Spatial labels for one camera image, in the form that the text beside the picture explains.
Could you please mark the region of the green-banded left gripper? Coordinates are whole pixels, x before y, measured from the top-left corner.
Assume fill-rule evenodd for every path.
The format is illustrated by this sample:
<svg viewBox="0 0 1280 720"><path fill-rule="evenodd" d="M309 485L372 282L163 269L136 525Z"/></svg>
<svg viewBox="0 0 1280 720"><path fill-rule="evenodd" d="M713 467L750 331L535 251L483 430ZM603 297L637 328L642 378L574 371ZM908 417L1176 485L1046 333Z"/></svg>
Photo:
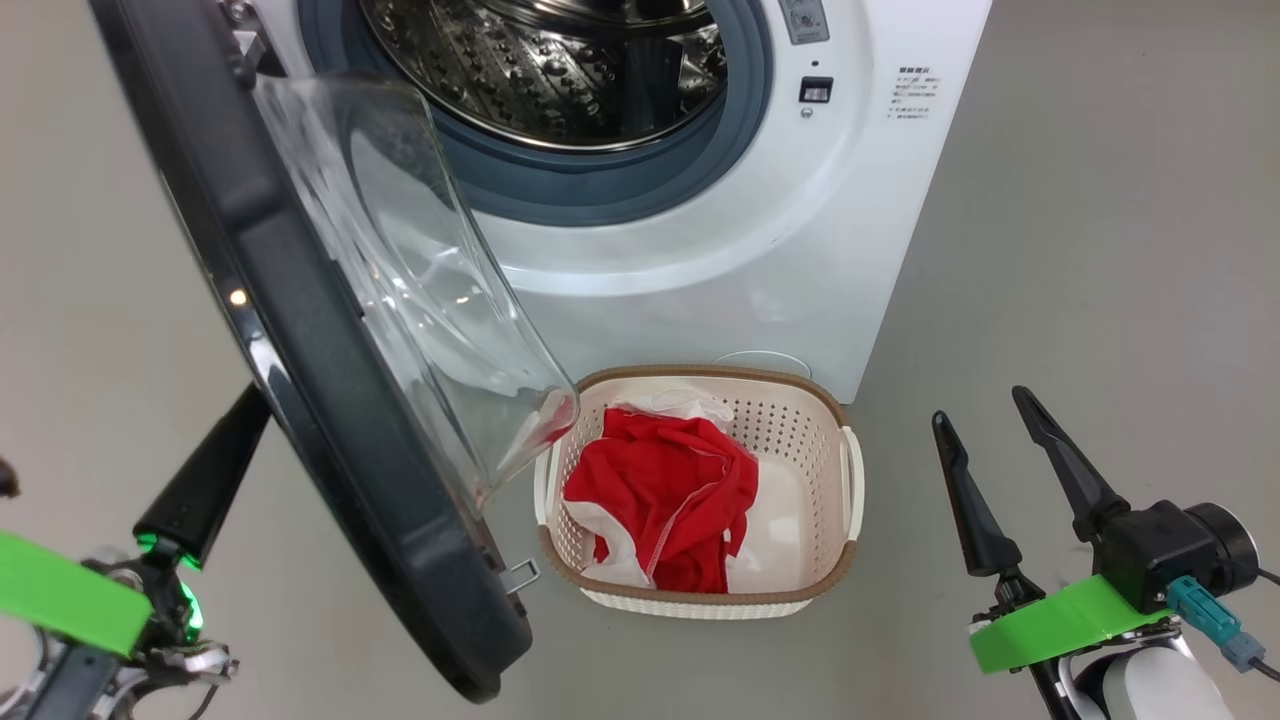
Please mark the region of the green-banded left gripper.
<svg viewBox="0 0 1280 720"><path fill-rule="evenodd" d="M179 570L205 568L271 419L247 386L134 524L133 557L74 561L3 533L3 615L38 647L17 691L215 691L236 678Z"/></svg>

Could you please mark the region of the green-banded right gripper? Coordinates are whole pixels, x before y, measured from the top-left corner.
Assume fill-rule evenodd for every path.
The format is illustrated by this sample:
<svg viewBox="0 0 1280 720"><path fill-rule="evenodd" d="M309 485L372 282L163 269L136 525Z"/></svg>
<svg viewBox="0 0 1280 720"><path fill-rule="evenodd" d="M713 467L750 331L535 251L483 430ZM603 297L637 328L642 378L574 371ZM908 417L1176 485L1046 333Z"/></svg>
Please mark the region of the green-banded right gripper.
<svg viewBox="0 0 1280 720"><path fill-rule="evenodd" d="M1112 519L1132 511L1030 388L1012 387L1012 401L1032 442L1044 451L1059 478L1079 541L1093 541ZM1021 552L991 512L946 413L933 414L932 432L966 574L983 578L1014 571ZM1006 673L1101 644L1171 615L1166 607L1148 614L1134 610L1106 579L1094 575L989 621L973 630L969 642L984 674Z"/></svg>

